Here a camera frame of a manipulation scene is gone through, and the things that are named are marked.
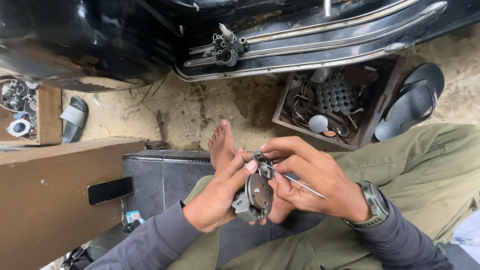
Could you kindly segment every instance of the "tool box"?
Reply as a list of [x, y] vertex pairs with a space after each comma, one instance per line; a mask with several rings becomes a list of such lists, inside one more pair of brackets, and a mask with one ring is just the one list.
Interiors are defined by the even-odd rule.
[[400, 87], [405, 60], [388, 55], [291, 72], [272, 122], [352, 151], [378, 142], [373, 134]]

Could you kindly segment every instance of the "carburetor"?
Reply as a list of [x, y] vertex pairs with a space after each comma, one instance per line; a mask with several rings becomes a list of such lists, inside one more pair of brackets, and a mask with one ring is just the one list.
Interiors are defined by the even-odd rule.
[[232, 206], [235, 213], [245, 222], [257, 221], [268, 216], [272, 210], [273, 188], [268, 180], [273, 178], [273, 162], [268, 160], [263, 153], [255, 151], [253, 159], [258, 163], [258, 173], [251, 174], [245, 186], [234, 196]]

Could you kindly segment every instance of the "dark gray sleeve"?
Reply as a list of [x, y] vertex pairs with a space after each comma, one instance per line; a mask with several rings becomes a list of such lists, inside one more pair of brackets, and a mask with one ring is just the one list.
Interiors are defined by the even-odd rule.
[[383, 269], [454, 269], [426, 234], [402, 217], [385, 196], [384, 200], [389, 211], [385, 221], [371, 228], [354, 227], [360, 241], [382, 263]]
[[202, 235], [183, 215], [178, 201], [147, 220], [86, 270], [163, 270]]

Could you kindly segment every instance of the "screwdriver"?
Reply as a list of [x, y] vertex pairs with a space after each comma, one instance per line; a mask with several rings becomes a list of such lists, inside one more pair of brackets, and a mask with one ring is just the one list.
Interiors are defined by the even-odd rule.
[[[263, 165], [265, 165], [265, 166], [267, 166], [268, 168], [270, 168], [270, 169], [272, 169], [272, 170], [274, 170], [274, 171], [275, 171], [275, 169], [274, 169], [272, 166], [268, 165], [267, 163], [265, 163], [265, 162], [262, 162], [262, 164], [263, 164]], [[297, 180], [295, 180], [295, 179], [291, 178], [290, 176], [288, 176], [288, 175], [286, 175], [286, 174], [284, 174], [284, 173], [280, 173], [280, 174], [281, 174], [281, 175], [283, 175], [283, 176], [285, 176], [285, 178], [289, 179], [290, 181], [294, 181], [295, 183], [297, 183], [297, 184], [299, 184], [299, 185], [303, 186], [304, 188], [306, 188], [306, 189], [310, 190], [311, 192], [315, 193], [316, 195], [318, 195], [318, 196], [320, 196], [320, 197], [322, 197], [322, 198], [324, 198], [324, 199], [327, 199], [327, 200], [328, 200], [328, 198], [327, 198], [327, 197], [325, 197], [325, 196], [323, 196], [322, 194], [320, 194], [320, 193], [318, 193], [318, 192], [314, 191], [313, 189], [311, 189], [311, 188], [307, 187], [306, 185], [304, 185], [304, 184], [302, 184], [302, 183], [298, 182]]]

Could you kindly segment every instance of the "white strap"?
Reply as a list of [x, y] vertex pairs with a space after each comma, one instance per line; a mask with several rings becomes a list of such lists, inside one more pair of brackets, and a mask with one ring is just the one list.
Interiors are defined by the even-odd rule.
[[87, 117], [87, 114], [84, 111], [81, 111], [72, 105], [68, 105], [60, 116], [60, 118], [65, 119], [78, 127], [84, 126], [85, 117]]

